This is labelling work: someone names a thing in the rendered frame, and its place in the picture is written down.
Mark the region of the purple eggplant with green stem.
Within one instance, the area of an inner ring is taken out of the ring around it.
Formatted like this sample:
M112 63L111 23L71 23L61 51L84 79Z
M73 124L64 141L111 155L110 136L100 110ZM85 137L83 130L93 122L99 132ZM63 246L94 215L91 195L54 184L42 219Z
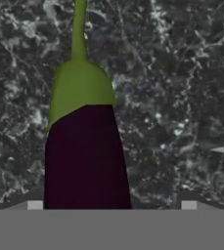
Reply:
M70 60L55 73L45 145L44 207L129 209L112 82L87 59L86 5L87 0L75 0Z

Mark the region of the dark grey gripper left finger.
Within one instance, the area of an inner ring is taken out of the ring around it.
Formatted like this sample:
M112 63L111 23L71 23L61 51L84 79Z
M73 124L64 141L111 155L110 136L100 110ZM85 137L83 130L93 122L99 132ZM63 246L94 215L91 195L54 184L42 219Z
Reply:
M9 198L0 204L0 210L42 210L43 209L44 190L40 187L35 188L16 198Z

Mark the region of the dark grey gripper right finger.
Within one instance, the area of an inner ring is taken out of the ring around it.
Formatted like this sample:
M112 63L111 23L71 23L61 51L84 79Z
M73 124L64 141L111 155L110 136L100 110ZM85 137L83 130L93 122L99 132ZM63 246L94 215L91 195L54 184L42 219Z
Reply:
M224 204L190 190L174 191L170 195L143 195L132 189L131 202L138 210L224 210Z

